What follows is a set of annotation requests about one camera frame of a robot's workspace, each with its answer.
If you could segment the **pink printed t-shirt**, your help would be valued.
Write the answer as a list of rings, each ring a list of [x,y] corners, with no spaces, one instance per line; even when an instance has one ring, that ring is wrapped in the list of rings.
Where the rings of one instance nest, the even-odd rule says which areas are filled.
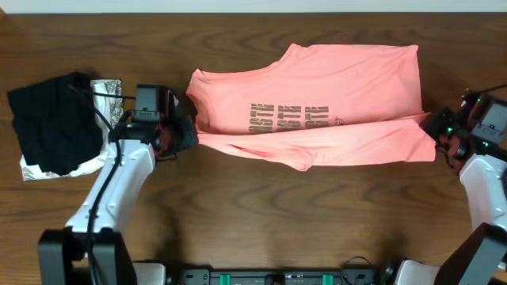
[[[258,70],[195,70],[186,93],[200,144],[225,154],[299,171],[436,156],[414,45],[293,44]]]

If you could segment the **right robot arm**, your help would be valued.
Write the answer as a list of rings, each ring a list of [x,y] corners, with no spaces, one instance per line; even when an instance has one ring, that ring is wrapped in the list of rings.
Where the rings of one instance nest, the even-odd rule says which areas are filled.
[[[467,195],[472,233],[441,265],[389,264],[382,284],[497,284],[506,269],[506,102],[492,89],[468,90],[457,112],[443,108],[422,123]]]

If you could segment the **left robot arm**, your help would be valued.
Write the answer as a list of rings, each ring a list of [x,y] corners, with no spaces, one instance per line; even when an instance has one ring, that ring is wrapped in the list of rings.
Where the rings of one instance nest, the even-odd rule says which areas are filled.
[[[107,123],[108,153],[78,211],[38,242],[44,284],[167,284],[165,265],[135,262],[122,233],[139,190],[159,161],[198,143],[192,119],[177,113],[177,95],[163,85],[136,87],[135,107]]]

